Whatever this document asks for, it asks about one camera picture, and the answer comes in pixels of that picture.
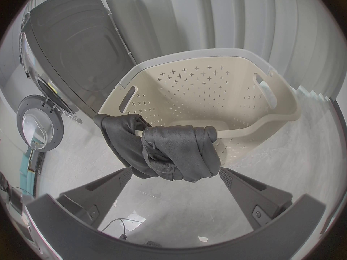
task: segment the floor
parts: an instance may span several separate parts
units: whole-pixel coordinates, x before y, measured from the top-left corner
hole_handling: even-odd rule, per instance
[[[246,176],[293,194],[293,202],[308,193],[327,205],[321,223],[303,250],[319,237],[327,216],[346,186],[346,148],[332,104],[300,87],[295,91],[302,115],[231,166]],[[59,193],[114,172],[123,165],[105,141],[64,119],[61,144],[47,152],[37,194]],[[231,240],[252,231],[219,176],[196,183],[162,178],[131,178],[100,225],[127,218],[127,240],[151,240],[164,247],[192,247]],[[123,226],[113,222],[106,234],[119,237]]]

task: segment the washer lid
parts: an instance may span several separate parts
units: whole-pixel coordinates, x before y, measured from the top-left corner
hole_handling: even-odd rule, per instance
[[[30,95],[22,100],[17,111],[17,127],[25,143],[42,152],[56,148],[64,134],[56,105],[41,95]]]

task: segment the white laundry basket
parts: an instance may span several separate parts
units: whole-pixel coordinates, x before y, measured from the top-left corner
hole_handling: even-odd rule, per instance
[[[225,166],[298,119],[301,111],[292,88],[257,55],[206,49],[138,64],[99,113],[137,113],[152,126],[214,126],[214,146]]]

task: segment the washing machine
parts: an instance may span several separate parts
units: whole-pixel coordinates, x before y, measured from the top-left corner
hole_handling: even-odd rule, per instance
[[[93,116],[136,64],[105,0],[47,0],[28,12],[20,62],[43,96],[30,95],[20,103],[17,127],[40,151],[59,145],[62,115],[98,134]]]

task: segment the dark gray fabric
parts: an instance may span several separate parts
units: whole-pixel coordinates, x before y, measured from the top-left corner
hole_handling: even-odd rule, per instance
[[[132,173],[140,178],[157,177],[142,156],[141,137],[135,130],[144,130],[150,126],[138,114],[109,116],[98,114],[93,118],[101,129],[106,143],[125,166],[132,166]]]
[[[214,127],[147,127],[142,134],[143,157],[160,177],[195,182],[213,177],[220,159],[213,147],[217,139]]]
[[[151,127],[138,114],[93,118],[106,143],[125,166],[140,178],[160,176],[167,180],[195,182],[218,174],[220,160],[212,143],[212,126]],[[142,138],[135,130],[143,130]]]

